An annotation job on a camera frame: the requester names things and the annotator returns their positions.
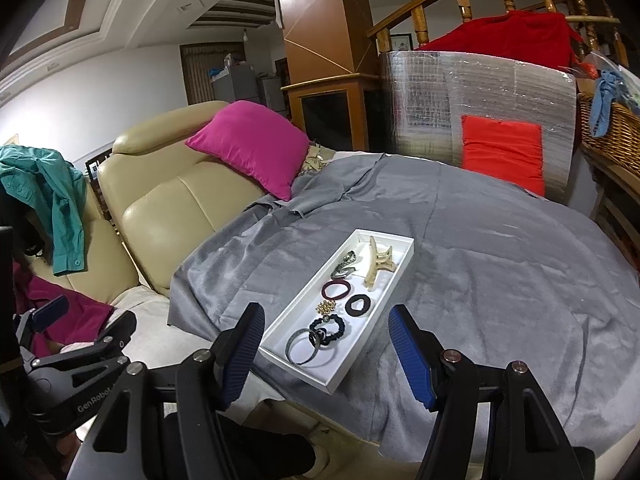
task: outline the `teal shirt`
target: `teal shirt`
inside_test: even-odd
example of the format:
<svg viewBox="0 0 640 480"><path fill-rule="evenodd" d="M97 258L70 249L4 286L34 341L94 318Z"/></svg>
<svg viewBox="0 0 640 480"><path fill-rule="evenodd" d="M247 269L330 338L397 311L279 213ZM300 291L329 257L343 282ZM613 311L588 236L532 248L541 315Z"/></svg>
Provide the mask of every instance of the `teal shirt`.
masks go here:
<svg viewBox="0 0 640 480"><path fill-rule="evenodd" d="M31 207L53 241L53 273L84 270L82 173L55 150L0 146L0 184Z"/></svg>

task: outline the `magenta cloth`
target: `magenta cloth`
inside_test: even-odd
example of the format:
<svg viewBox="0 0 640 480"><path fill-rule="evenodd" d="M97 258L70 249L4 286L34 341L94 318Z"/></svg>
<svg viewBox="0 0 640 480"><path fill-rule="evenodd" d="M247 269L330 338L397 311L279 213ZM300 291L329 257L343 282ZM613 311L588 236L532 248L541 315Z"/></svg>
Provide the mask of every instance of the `magenta cloth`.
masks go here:
<svg viewBox="0 0 640 480"><path fill-rule="evenodd" d="M267 107L236 101L222 108L185 144L253 177L277 198L290 200L291 183L305 161L309 139Z"/></svg>
<svg viewBox="0 0 640 480"><path fill-rule="evenodd" d="M14 285L15 306L18 314L41 307L58 296L65 296L69 302L69 311L63 317L43 333L35 334L33 337L31 352L36 357L51 355L47 339L63 345L93 342L113 312L111 305L49 283L34 276L28 269L21 268L16 262L14 262Z"/></svg>

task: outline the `magenta pillow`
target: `magenta pillow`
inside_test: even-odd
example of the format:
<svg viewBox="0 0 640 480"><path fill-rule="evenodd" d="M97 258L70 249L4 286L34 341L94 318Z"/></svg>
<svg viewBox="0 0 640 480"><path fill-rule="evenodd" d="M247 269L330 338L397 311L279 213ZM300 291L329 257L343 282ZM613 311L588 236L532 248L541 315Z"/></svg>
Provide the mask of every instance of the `magenta pillow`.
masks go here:
<svg viewBox="0 0 640 480"><path fill-rule="evenodd" d="M305 160L309 139L267 107L236 101L185 144L253 177L279 199L290 200L291 183Z"/></svg>

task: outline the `blue cloth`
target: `blue cloth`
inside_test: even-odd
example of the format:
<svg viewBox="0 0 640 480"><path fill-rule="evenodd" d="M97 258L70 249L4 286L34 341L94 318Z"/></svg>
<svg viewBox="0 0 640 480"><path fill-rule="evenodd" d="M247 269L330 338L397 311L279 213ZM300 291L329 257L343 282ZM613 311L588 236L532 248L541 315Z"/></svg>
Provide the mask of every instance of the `blue cloth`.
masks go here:
<svg viewBox="0 0 640 480"><path fill-rule="evenodd" d="M84 270L86 183L55 150L0 146L0 184L31 207L53 241L53 273Z"/></svg>
<svg viewBox="0 0 640 480"><path fill-rule="evenodd" d="M603 137L609 129L611 118L611 102L621 99L624 83L622 78L613 72L603 70L596 84L596 92L591 104L589 128L594 137Z"/></svg>

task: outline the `wooden railing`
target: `wooden railing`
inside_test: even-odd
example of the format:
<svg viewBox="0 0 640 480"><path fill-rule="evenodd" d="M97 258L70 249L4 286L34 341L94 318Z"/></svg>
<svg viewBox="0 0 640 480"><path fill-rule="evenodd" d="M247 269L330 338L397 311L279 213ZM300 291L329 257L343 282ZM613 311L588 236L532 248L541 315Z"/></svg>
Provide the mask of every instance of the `wooden railing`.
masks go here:
<svg viewBox="0 0 640 480"><path fill-rule="evenodd" d="M418 43L421 45L429 43L429 29L427 26L427 19L424 14L424 7L427 7L437 1L438 0L412 0L381 20L373 28L369 29L367 31L367 36L372 40L377 41L379 52L389 52L391 51L390 30L396 25L399 25L399 23L402 23L404 22L404 20L407 20L409 17L411 17L414 23L414 30L418 39ZM456 1L458 3L458 7L460 8L460 16L462 17L462 22L464 23L471 20L473 18L473 12L470 1ZM503 0L503 2L506 12L515 10L516 7L513 3L513 0ZM606 2L603 1L604 7L607 11L605 16L591 15L585 0L543 0L541 4L527 7L526 10L546 9L547 12L558 12L556 5L559 3L571 3L571 5L568 4L567 6L570 9L570 12L572 12L571 9L575 9L575 14L567 15L566 19L570 23L578 23L578 27L584 27L587 44L589 45L589 48L591 50L597 50L599 48L598 36L596 34L594 24L606 23L607 25L612 25L614 37L613 43L616 55L618 57L618 62L624 64L625 66L628 66L625 45L623 44L622 38L620 37L620 34L615 27L615 25L619 23L620 20L613 16Z"/></svg>

